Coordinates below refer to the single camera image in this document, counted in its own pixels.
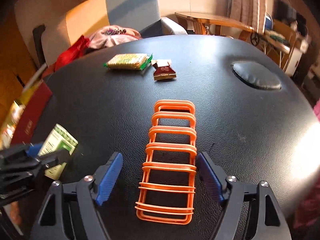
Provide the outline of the red candy wrapper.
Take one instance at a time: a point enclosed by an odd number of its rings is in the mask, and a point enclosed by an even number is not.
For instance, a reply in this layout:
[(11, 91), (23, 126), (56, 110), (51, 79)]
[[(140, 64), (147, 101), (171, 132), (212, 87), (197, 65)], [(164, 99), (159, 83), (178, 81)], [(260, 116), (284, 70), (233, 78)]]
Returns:
[(153, 79), (155, 81), (176, 78), (176, 72), (171, 67), (171, 60), (152, 60), (151, 65), (155, 68), (153, 73)]

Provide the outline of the pink garment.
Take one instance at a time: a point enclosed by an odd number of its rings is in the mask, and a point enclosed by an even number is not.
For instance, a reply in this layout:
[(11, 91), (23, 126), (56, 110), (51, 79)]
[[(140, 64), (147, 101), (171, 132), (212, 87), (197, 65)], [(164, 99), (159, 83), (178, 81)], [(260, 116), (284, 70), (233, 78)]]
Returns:
[(118, 25), (107, 25), (89, 36), (90, 43), (88, 47), (98, 50), (140, 39), (142, 39), (142, 36), (135, 29), (124, 28)]

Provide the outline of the small green tea carton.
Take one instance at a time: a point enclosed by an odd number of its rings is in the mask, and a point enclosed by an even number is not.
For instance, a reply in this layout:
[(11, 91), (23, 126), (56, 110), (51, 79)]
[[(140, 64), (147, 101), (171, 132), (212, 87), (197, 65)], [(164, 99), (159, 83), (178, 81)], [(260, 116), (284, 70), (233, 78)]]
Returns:
[[(78, 141), (75, 137), (60, 124), (56, 124), (40, 148), (38, 156), (47, 155), (60, 149), (65, 149), (69, 152), (69, 155), (72, 155), (77, 145)], [(59, 180), (65, 166), (66, 162), (55, 165), (45, 171), (45, 176), (53, 180)]]

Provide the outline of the red box gold interior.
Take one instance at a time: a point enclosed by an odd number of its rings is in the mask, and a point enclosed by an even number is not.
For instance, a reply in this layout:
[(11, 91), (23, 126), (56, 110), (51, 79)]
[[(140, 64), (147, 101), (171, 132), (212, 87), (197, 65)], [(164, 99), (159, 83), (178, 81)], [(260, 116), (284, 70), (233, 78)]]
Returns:
[(31, 141), (37, 122), (51, 97), (51, 90), (40, 80), (14, 100), (1, 126), (1, 150)]

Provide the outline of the wooden side table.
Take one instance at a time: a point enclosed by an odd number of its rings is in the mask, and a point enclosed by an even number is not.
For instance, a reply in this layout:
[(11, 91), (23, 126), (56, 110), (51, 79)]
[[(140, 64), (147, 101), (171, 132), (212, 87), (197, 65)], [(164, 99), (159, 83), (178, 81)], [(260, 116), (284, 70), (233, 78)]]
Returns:
[(255, 32), (255, 29), (249, 25), (219, 15), (201, 12), (175, 12), (175, 16), (177, 17), (179, 24), (182, 24), (183, 27), (186, 27), (188, 22), (191, 22), (194, 26), (196, 35), (208, 35), (209, 26), (212, 24), (215, 25), (214, 35), (216, 36), (222, 36), (222, 27), (241, 30), (239, 38), (243, 41), (245, 41), (251, 33)]

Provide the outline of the green cracker pack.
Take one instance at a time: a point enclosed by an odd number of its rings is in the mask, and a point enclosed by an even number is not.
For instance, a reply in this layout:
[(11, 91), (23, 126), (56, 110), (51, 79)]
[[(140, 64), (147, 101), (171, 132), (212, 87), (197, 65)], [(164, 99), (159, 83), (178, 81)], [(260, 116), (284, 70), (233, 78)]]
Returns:
[(108, 69), (144, 70), (152, 60), (152, 55), (143, 53), (117, 54), (104, 63)]

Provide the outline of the red garment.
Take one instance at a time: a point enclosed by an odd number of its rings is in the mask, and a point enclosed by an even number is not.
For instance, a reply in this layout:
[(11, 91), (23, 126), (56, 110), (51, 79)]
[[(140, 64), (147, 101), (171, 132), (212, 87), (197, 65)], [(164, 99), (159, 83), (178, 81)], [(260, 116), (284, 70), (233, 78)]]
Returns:
[(87, 49), (89, 48), (89, 44), (89, 38), (81, 35), (80, 38), (71, 47), (69, 47), (66, 51), (58, 56), (56, 62), (54, 63), (54, 71), (57, 71), (65, 65), (84, 56)]

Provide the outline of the cluttered white desk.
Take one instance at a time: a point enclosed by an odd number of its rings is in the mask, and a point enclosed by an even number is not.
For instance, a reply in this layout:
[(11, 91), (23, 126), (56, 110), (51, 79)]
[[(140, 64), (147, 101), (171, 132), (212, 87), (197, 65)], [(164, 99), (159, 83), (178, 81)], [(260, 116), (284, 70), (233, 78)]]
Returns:
[(298, 31), (297, 22), (289, 26), (278, 20), (272, 21), (272, 28), (265, 29), (259, 44), (265, 55), (270, 57), (289, 77), (294, 76), (300, 59), (308, 50), (311, 37), (308, 29), (302, 35)]

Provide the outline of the pink striped curtain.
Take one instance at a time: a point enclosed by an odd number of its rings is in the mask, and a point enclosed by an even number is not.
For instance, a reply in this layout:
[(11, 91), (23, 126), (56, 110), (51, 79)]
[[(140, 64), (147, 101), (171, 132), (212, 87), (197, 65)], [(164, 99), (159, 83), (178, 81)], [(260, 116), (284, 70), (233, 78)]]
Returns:
[(252, 27), (256, 33), (263, 34), (267, 0), (231, 0), (229, 17)]

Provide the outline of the orange plastic rack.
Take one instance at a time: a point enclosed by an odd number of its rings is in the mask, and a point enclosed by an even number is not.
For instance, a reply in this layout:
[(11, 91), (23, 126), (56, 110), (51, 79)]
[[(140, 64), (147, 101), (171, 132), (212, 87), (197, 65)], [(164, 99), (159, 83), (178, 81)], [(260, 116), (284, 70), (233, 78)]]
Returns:
[(196, 189), (195, 105), (158, 100), (148, 136), (136, 215), (149, 222), (186, 225), (193, 217)]

